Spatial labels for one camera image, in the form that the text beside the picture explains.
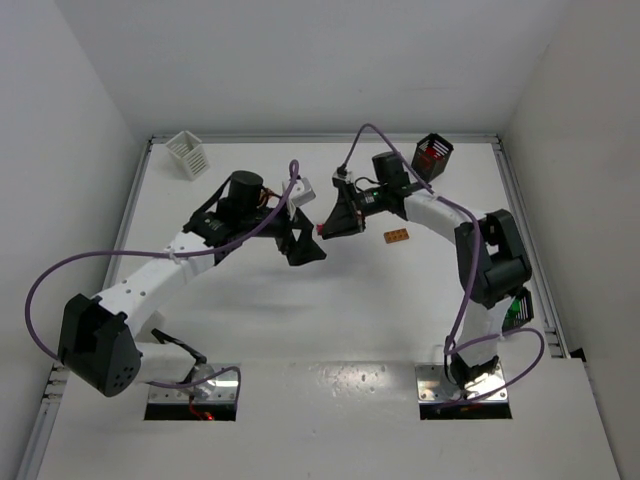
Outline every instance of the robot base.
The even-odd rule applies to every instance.
[[[218,371],[229,365],[207,364],[201,373]],[[195,414],[211,415],[216,421],[235,421],[238,376],[236,372],[226,372],[208,382],[191,389],[178,390],[149,387],[145,420],[202,420]],[[189,405],[190,393],[193,402]]]
[[[416,383],[421,420],[511,418],[506,389],[475,403],[452,405],[451,403],[459,398],[460,390],[447,380],[442,364],[416,365]],[[473,400],[474,396],[500,388],[504,383],[502,368],[498,364],[493,374],[482,375],[466,385],[467,391],[470,392],[468,398]]]

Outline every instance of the white plastic bin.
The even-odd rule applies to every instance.
[[[209,169],[202,140],[184,130],[166,144],[174,161],[184,169],[190,180],[195,180]]]

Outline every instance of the rectangular slot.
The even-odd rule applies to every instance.
[[[196,415],[189,409],[189,404],[147,404],[144,412],[145,420],[180,420],[180,421],[214,421],[214,422],[235,422],[236,410],[231,405],[194,405],[194,410],[201,416]]]
[[[511,419],[509,403],[471,404],[439,409],[436,405],[420,405],[420,420],[496,420]]]

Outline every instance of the white table surface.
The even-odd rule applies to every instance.
[[[125,247],[161,249],[233,170],[279,190],[291,158],[318,196],[303,210],[320,223],[347,150],[208,144],[212,168],[192,183],[154,145]],[[372,176],[383,150],[360,145],[351,168]],[[455,145],[434,187],[476,209],[508,208],[489,144]],[[385,244],[383,232],[402,227],[411,238]],[[452,245],[390,214],[319,243],[325,261],[291,268],[272,239],[251,240],[161,309],[167,333],[210,361],[241,363],[236,422],[145,422],[146,387],[106,399],[72,376],[39,478],[618,478],[579,360],[545,355],[509,390],[511,420],[420,421],[413,365],[440,360],[462,297]],[[118,278],[142,262],[124,259]],[[536,351],[533,335],[502,343],[507,377]]]

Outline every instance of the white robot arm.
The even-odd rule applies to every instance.
[[[228,195],[221,198],[227,184]],[[60,361],[107,397],[136,382],[189,381],[194,366],[206,363],[204,355],[157,329],[151,333],[160,343],[138,342],[136,336],[171,295],[220,263],[259,225],[263,228],[256,236],[274,238],[291,266],[326,258],[313,241],[313,224],[296,208],[314,198],[308,181],[297,179],[292,191],[296,197],[287,199],[289,208],[275,211],[267,206],[270,191],[260,176],[234,172],[193,213],[163,258],[150,260],[92,298],[79,294],[69,300],[58,346]],[[215,204],[216,210],[209,211]],[[297,238],[294,230],[300,232]]]
[[[457,210],[438,202],[435,195],[418,191],[404,201],[407,221],[429,228],[441,237],[456,245],[455,230],[469,219]],[[476,218],[485,218],[486,213],[473,212]],[[469,302],[464,316],[459,344],[470,340],[502,332],[502,323],[513,299],[506,296],[496,302],[492,308],[476,302]],[[460,352],[467,365],[483,365],[498,355],[498,340],[490,340],[471,345]]]
[[[419,183],[410,183],[401,159],[393,152],[374,156],[373,166],[377,182],[367,190],[357,188],[351,180],[352,174],[344,166],[335,172],[333,184],[338,189],[338,200],[321,226],[322,237],[330,239],[363,232],[365,218],[380,212],[391,212],[424,225],[455,245],[463,288],[470,275],[474,275],[458,345],[500,334],[513,298],[524,290],[524,283],[531,278],[531,264],[513,216],[506,210],[474,214],[479,219],[481,239],[478,268],[472,272],[474,226],[470,218],[439,201]],[[496,246],[497,252],[490,254],[487,244]],[[453,340],[446,340],[445,345]],[[451,355],[450,373],[460,389],[479,376],[493,372],[498,363],[497,338],[459,352],[451,350],[445,351],[445,355]]]

